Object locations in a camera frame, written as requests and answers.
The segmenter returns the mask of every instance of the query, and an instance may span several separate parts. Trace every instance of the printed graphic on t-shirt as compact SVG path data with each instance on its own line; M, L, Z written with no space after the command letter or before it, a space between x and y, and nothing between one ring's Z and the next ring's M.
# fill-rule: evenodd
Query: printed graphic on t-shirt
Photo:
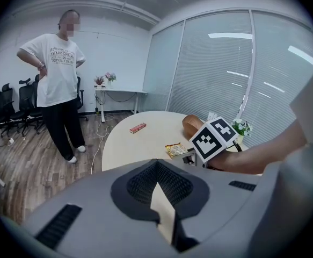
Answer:
M73 65L75 53L62 48L50 49L51 62L62 65Z

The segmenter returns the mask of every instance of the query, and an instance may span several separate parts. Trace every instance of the wooden floor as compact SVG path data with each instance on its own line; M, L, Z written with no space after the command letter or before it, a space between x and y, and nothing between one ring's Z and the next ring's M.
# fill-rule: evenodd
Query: wooden floor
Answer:
M114 120L102 123L98 134L104 135L108 125L115 126L131 113L111 114ZM10 132L15 142L7 146L8 138L0 138L0 178L6 186L0 192L0 212L17 223L45 200L51 198L74 181L91 175L94 154L98 150L100 137L97 128L100 117L88 116L89 121L80 119L87 151L81 154L74 149L76 164L69 164L61 156L46 128L37 135L30 127L23 138L15 129ZM107 137L101 143L94 161L93 173L101 172L101 157Z

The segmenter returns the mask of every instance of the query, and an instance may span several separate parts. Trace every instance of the human hand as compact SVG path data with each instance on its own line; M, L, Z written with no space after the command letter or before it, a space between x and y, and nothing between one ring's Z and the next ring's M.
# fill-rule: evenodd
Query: human hand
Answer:
M41 80L43 77L45 77L48 74L47 68L45 66L43 66L43 68L41 68L39 70L39 80Z

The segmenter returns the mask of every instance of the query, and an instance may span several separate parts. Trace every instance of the black pants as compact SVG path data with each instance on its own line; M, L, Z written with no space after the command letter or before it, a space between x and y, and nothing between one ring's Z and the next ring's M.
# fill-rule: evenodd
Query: black pants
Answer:
M77 115L76 99L49 107L41 107L41 111L54 144L66 160L71 160L74 154L64 127L66 127L70 141L75 148L85 145Z

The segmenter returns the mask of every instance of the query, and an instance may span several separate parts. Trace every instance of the glass wall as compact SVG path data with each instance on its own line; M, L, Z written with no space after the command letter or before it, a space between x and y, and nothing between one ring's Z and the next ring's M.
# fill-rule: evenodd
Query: glass wall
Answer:
M244 138L248 147L284 131L295 120L291 101L313 75L313 33L287 17L251 13L255 35L247 10L187 19L182 41L182 24L155 34L144 82L145 108L203 120L211 111L229 122L241 115L253 126Z
M182 31L183 22L152 36L143 85L143 90L148 93L143 111L166 110Z
M253 12L256 64L241 118L253 132L247 146L268 141L294 120L289 106L313 75L313 34L280 16Z
M232 121L247 88L251 33L248 11L187 20L168 111Z

